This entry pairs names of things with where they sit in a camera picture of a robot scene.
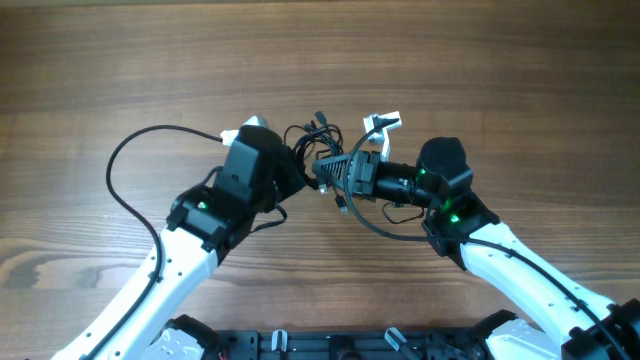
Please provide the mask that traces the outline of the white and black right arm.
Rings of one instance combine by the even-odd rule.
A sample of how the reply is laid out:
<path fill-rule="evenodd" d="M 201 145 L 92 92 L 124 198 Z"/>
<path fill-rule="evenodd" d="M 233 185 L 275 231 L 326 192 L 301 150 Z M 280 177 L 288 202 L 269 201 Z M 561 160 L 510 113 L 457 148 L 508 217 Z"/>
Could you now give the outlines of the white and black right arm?
<path fill-rule="evenodd" d="M 334 185 L 346 201 L 383 199 L 423 209 L 422 241 L 441 257 L 493 285 L 526 315 L 500 311 L 479 323 L 472 355 L 493 359 L 636 359 L 639 302 L 617 305 L 576 283 L 524 245 L 472 191 L 473 174 L 459 139 L 427 141 L 413 166 L 378 152 L 316 161 L 320 189 Z"/>

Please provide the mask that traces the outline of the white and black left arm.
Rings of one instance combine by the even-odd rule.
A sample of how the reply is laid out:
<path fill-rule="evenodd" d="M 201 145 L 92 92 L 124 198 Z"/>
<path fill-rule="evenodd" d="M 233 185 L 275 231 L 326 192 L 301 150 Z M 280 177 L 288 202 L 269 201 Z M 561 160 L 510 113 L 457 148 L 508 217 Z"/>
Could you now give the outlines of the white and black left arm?
<path fill-rule="evenodd" d="M 214 359 L 214 333 L 179 305 L 256 231 L 257 214 L 278 209 L 305 185 L 278 134 L 245 125 L 223 166 L 174 201 L 140 268 L 58 359 Z"/>

